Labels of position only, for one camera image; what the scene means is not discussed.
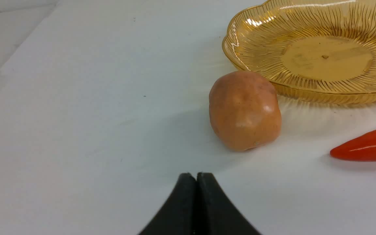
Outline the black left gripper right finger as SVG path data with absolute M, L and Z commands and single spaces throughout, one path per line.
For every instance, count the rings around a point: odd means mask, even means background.
M 260 235 L 230 201 L 212 173 L 199 172 L 195 197 L 196 235 Z

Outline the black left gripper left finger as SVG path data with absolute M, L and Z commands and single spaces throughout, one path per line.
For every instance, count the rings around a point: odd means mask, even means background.
M 152 220 L 140 235 L 192 235 L 196 195 L 196 179 L 190 173 L 182 173 Z

